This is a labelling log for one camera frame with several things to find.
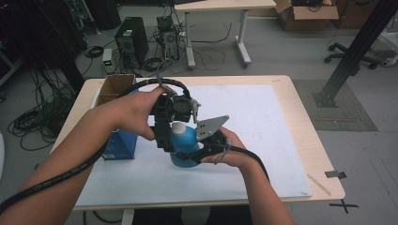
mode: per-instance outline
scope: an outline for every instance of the gray floor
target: gray floor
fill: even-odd
[[[129,15],[127,7],[121,14]],[[187,70],[185,58],[166,70],[163,76],[223,76],[223,75],[277,75],[292,79],[328,79],[338,65],[338,60],[325,64],[327,45],[336,34],[331,25],[319,32],[285,32],[275,19],[249,19],[245,43],[253,63],[243,68],[234,35],[238,25],[234,24],[227,40],[211,45],[195,43],[197,66]],[[154,27],[147,27],[150,36]],[[357,30],[339,30],[333,41],[349,45]],[[89,35],[89,46],[103,45],[113,40],[115,30],[100,35]],[[226,34],[225,28],[207,29],[195,26],[192,35],[201,40],[219,39]],[[384,60],[391,56],[388,47],[377,44],[370,55]],[[89,60],[82,55],[77,65],[84,71]],[[342,180],[346,196],[345,203],[359,208],[331,207],[336,202],[294,202],[286,207],[292,212],[297,224],[396,224],[398,221],[398,66],[367,68],[366,64],[355,77],[347,81],[350,88],[370,115],[378,132],[318,131],[320,140],[328,152],[334,168],[345,172]],[[144,76],[150,73],[142,71]],[[95,60],[85,74],[86,77],[103,77],[100,60]],[[0,181],[0,198],[4,200],[21,186],[23,180],[49,153],[50,147],[26,152],[20,147],[20,139],[7,132],[7,125],[16,116],[35,106],[35,86],[26,69],[21,69],[1,87],[8,100],[0,103],[0,131],[6,145],[6,162]],[[40,146],[38,135],[32,134],[25,144]],[[121,211],[100,212],[105,218],[119,219]],[[204,224],[208,208],[184,209],[186,224]],[[82,212],[73,212],[67,224],[82,224]],[[103,224],[88,213],[88,224]]]

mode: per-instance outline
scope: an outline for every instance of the chair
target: chair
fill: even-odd
[[[342,51],[343,53],[334,53],[334,54],[330,54],[328,57],[325,58],[324,62],[325,63],[330,63],[332,58],[343,58],[344,54],[347,52],[347,48],[339,43],[334,43],[332,45],[329,46],[329,51],[334,51],[335,49],[339,49],[340,51]],[[380,64],[380,61],[374,59],[374,58],[370,58],[367,56],[363,56],[361,59],[361,61],[370,63],[369,65],[369,69],[375,69],[377,68],[377,65]],[[354,76],[358,73],[358,71],[360,70],[360,64],[357,64],[356,68],[354,71],[352,71],[351,76]]]

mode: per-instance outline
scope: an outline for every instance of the blue bottle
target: blue bottle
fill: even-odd
[[[199,150],[198,141],[196,141],[196,130],[194,128],[185,126],[182,122],[173,123],[171,141],[176,150],[174,153],[170,153],[170,158],[173,164],[182,168],[189,168],[198,165],[190,159],[181,160],[176,157],[177,154],[189,154]]]

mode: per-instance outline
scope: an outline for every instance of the wooden table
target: wooden table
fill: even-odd
[[[250,85],[250,84],[268,84],[271,85],[277,99],[279,100],[282,112],[290,131],[293,143],[298,152],[303,169],[307,175],[308,183],[312,190],[311,197],[300,198],[282,198],[284,202],[297,201],[328,201],[341,200],[345,193],[337,177],[327,178],[325,172],[333,171],[333,167],[329,161],[328,155],[320,142],[312,122],[306,113],[299,95],[287,76],[234,76],[234,77],[179,77],[172,78],[190,85]],[[54,148],[64,140],[71,129],[76,125],[84,113],[90,108],[96,92],[101,88],[104,80],[93,79],[86,81],[84,87],[78,96],[69,117],[63,126]],[[228,204],[229,202],[215,202],[217,204]],[[230,203],[247,203],[247,201],[230,202]],[[210,205],[214,202],[189,202],[189,203],[147,203],[129,205],[95,205],[92,207],[76,206],[76,210],[95,210],[95,209],[120,209],[120,208],[145,208],[145,207],[167,207],[167,206],[195,206]]]
[[[276,4],[273,0],[206,0],[201,2],[189,3],[176,5],[176,11],[185,13],[185,28],[186,28],[186,52],[188,58],[188,67],[193,69],[195,67],[195,61],[193,57],[193,50],[191,44],[191,15],[200,17],[202,23],[213,24],[227,21],[232,23],[235,19],[231,18],[240,16],[238,21],[240,22],[239,36],[237,39],[237,46],[239,52],[243,58],[243,66],[246,67],[252,63],[246,47],[243,44],[244,32],[246,27],[246,20],[249,9],[258,8],[275,8]]]

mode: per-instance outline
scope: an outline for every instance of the person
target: person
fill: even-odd
[[[127,95],[86,112],[65,140],[27,179],[22,189],[30,188],[84,162],[118,128],[154,140],[155,134],[147,119],[157,98],[164,92],[163,88],[157,87],[151,92]],[[244,148],[244,144],[233,131],[222,127],[221,132],[231,139],[232,145]],[[202,162],[214,163],[218,156],[205,157]],[[229,152],[222,159],[222,163],[240,170],[247,189],[253,224],[294,224],[291,215],[254,159],[238,152]],[[0,224],[64,224],[91,170],[92,166],[68,180],[11,205],[0,215]]]

